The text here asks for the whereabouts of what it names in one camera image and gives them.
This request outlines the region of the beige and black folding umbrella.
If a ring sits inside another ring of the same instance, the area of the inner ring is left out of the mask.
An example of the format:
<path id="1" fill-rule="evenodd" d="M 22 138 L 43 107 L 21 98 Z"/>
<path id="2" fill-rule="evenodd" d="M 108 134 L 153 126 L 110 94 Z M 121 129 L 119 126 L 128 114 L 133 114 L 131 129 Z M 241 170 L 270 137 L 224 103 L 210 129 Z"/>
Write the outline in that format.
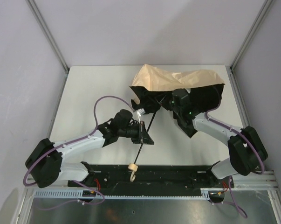
<path id="1" fill-rule="evenodd" d="M 145 64 L 130 86 L 137 97 L 131 103 L 146 113 L 156 113 L 161 107 L 172 111 L 178 126 L 192 137 L 197 132 L 194 118 L 217 107 L 224 85 L 213 70 L 171 72 Z"/>

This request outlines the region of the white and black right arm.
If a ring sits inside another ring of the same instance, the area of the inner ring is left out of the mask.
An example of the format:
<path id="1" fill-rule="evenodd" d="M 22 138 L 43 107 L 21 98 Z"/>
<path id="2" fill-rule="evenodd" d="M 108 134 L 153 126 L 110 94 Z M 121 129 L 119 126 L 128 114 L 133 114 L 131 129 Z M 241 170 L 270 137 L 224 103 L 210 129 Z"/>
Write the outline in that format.
<path id="1" fill-rule="evenodd" d="M 227 146 L 229 157 L 210 168 L 217 179 L 234 174 L 247 176 L 255 173 L 257 168 L 263 174 L 268 154 L 257 131 L 251 126 L 232 126 L 209 115 L 219 108 L 221 100 L 220 88 L 211 85 L 198 91 L 176 89 L 166 92 L 161 105 L 173 113 L 178 126 L 188 137 L 203 132 Z"/>

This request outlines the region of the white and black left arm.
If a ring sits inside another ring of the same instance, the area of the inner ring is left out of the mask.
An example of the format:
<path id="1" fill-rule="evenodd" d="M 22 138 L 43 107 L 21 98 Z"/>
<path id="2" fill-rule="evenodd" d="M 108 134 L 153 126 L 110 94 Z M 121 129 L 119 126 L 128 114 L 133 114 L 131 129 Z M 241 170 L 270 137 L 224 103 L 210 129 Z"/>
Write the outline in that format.
<path id="1" fill-rule="evenodd" d="M 39 188 L 58 181 L 83 182 L 94 173 L 91 166 L 84 161 L 71 163 L 69 159 L 106 147 L 120 137 L 130 139 L 133 144 L 154 145 L 145 123 L 133 119 L 130 111 L 122 109 L 114 118 L 77 139 L 60 142 L 51 142 L 48 138 L 41 140 L 25 162 L 25 177 L 31 175 Z"/>

